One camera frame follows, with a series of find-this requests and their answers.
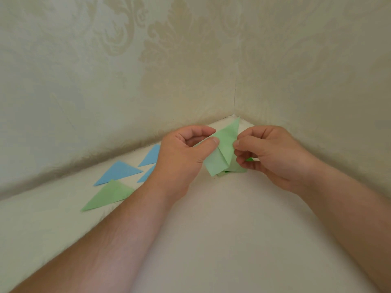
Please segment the blue paper triangle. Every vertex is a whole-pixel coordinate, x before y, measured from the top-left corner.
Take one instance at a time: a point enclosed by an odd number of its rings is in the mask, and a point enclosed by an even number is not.
[[[142,172],[142,170],[132,167],[122,161],[117,161],[107,170],[107,172],[103,174],[98,182],[94,184],[94,186],[108,183],[111,180],[119,180],[124,177],[129,177]]]
[[[152,147],[152,149],[148,152],[147,156],[138,166],[147,166],[149,164],[156,163],[158,161],[159,150],[160,145],[156,144],[154,147]]]
[[[145,182],[147,178],[149,177],[150,173],[154,170],[155,165],[151,167],[145,174],[140,178],[140,180],[137,181],[137,183]]]

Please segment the forearm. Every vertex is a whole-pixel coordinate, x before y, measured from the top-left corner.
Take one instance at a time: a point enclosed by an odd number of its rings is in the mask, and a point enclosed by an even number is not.
[[[298,193],[384,292],[391,291],[391,205],[344,173],[319,165]]]
[[[12,293],[128,292],[172,204],[145,183]]]

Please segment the hand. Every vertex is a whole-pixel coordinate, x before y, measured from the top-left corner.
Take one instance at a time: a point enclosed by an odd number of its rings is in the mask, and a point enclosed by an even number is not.
[[[297,194],[322,163],[282,127],[250,127],[238,135],[233,147],[243,168],[263,172],[278,187]],[[259,161],[246,161],[249,157]]]
[[[193,146],[215,132],[212,127],[194,125],[169,133],[161,142],[158,162],[146,183],[159,185],[174,200],[183,197],[205,158],[217,148],[219,139],[212,137]]]

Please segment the left hand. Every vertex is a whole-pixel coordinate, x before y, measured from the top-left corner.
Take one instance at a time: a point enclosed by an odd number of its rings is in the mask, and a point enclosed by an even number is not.
[[[212,137],[193,147],[216,130],[206,125],[182,127],[161,141],[158,162],[146,183],[163,188],[174,201],[182,198],[201,170],[202,163],[218,147]]]

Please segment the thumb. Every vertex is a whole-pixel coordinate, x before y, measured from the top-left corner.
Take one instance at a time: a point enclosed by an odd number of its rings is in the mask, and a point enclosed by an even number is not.
[[[220,140],[217,137],[211,137],[203,141],[195,148],[197,158],[204,161],[218,147],[219,142]]]
[[[250,151],[258,156],[264,155],[267,142],[254,136],[245,136],[233,143],[233,147],[240,151]]]

